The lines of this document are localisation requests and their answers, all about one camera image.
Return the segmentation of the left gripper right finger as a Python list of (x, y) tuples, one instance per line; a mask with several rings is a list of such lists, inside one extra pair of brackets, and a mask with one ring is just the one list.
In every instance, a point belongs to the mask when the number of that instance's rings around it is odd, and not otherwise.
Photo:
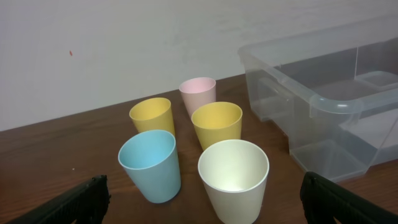
[(300, 189), (305, 218), (317, 223), (397, 223), (397, 215), (346, 190), (336, 183), (306, 172)]

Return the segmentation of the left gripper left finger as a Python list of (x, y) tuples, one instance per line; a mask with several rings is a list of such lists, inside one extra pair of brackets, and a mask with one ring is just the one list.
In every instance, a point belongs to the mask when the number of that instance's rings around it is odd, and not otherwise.
[(101, 224), (111, 198), (107, 180), (106, 175), (92, 177), (8, 224)]

